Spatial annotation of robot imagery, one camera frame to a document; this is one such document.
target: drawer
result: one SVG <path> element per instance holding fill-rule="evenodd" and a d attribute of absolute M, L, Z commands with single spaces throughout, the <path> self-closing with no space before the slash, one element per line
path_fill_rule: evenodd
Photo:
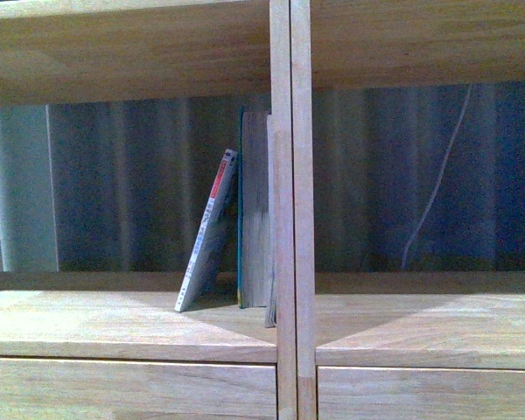
<path fill-rule="evenodd" d="M 275 419 L 274 366 L 0 359 L 0 419 Z"/>
<path fill-rule="evenodd" d="M 525 371 L 318 368 L 319 420 L 525 419 Z"/>

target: white cable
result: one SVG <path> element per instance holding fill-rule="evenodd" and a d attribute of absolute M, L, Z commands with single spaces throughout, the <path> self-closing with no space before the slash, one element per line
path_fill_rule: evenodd
<path fill-rule="evenodd" d="M 428 200 L 428 204 L 426 205 L 426 208 L 423 210 L 422 218 L 418 222 L 418 225 L 410 235 L 410 238 L 407 240 L 406 244 L 404 245 L 404 251 L 402 252 L 402 263 L 401 263 L 401 270 L 406 269 L 406 261 L 409 256 L 409 249 L 412 246 L 412 242 L 417 238 L 418 233 L 420 232 L 420 229 L 422 229 L 422 225 L 426 221 L 426 217 L 428 217 L 428 213 L 431 210 L 431 206 L 434 204 L 434 200 L 438 196 L 439 187 L 441 186 L 441 181 L 444 178 L 445 173 L 445 167 L 447 166 L 447 160 L 449 160 L 449 154 L 452 151 L 453 144 L 455 143 L 455 139 L 457 138 L 457 134 L 459 133 L 459 129 L 461 127 L 461 123 L 463 122 L 463 117 L 465 116 L 466 107 L 469 104 L 469 100 L 471 99 L 471 92 L 473 91 L 473 85 L 469 85 L 469 88 L 466 91 L 465 101 L 463 102 L 463 107 L 461 108 L 461 114 L 458 116 L 457 125 L 455 126 L 455 129 L 453 130 L 453 134 L 451 135 L 451 140 L 449 141 L 449 144 L 447 145 L 447 149 L 445 150 L 444 160 L 441 164 L 441 169 L 439 170 L 439 174 L 437 175 L 437 182 L 434 186 L 433 191 L 431 192 L 430 199 Z"/>

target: book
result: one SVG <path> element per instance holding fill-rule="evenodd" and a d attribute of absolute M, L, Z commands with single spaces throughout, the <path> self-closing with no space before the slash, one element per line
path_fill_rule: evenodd
<path fill-rule="evenodd" d="M 275 214 L 274 214 L 274 135 L 272 131 L 272 115 L 267 117 L 267 133 L 268 133 L 268 172 L 269 172 L 269 276 L 270 276 L 270 292 L 268 302 L 266 304 L 266 312 L 264 317 L 264 326 L 271 328 L 277 326 L 277 294 L 276 294 L 276 276 L 274 271 L 275 263 L 275 240 L 274 233 L 276 229 Z"/>
<path fill-rule="evenodd" d="M 238 300 L 266 306 L 272 282 L 266 112 L 242 112 L 239 163 Z"/>
<path fill-rule="evenodd" d="M 185 311 L 203 291 L 215 284 L 218 266 L 235 224 L 231 211 L 237 197 L 237 152 L 227 149 L 220 162 L 199 232 L 186 267 L 175 311 Z"/>

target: wooden panel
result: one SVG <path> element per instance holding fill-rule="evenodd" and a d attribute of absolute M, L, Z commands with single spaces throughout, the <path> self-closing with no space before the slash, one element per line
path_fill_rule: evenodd
<path fill-rule="evenodd" d="M 0 3 L 0 105 L 269 89 L 268 0 Z"/>
<path fill-rule="evenodd" d="M 317 88 L 525 80 L 525 0 L 312 0 Z"/>
<path fill-rule="evenodd" d="M 321 366 L 525 369 L 525 273 L 323 277 Z"/>
<path fill-rule="evenodd" d="M 296 291 L 294 279 L 293 191 L 291 164 L 291 51 L 290 2 L 270 0 L 272 73 L 274 274 L 278 327 L 278 411 L 280 420 L 298 416 L 296 357 Z"/>
<path fill-rule="evenodd" d="M 263 308 L 240 310 L 229 295 L 214 294 L 177 313 L 181 279 L 0 274 L 0 356 L 277 361 L 276 330 L 264 328 Z"/>
<path fill-rule="evenodd" d="M 296 235 L 297 387 L 299 419 L 317 415 L 311 17 L 309 0 L 291 0 L 291 85 Z"/>
<path fill-rule="evenodd" d="M 320 420 L 525 419 L 525 371 L 320 367 Z"/>
<path fill-rule="evenodd" d="M 274 419 L 275 368 L 0 359 L 3 418 Z"/>

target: shelf board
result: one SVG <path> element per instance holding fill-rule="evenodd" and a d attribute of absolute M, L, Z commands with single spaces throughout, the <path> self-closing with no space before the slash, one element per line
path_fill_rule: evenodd
<path fill-rule="evenodd" d="M 525 0 L 312 0 L 315 88 L 525 80 Z"/>
<path fill-rule="evenodd" d="M 173 310 L 178 273 L 0 274 L 0 356 L 276 363 L 264 308 L 231 293 Z"/>
<path fill-rule="evenodd" d="M 525 369 L 525 273 L 317 279 L 320 366 Z"/>
<path fill-rule="evenodd" d="M 270 91 L 269 1 L 0 3 L 0 106 Z"/>

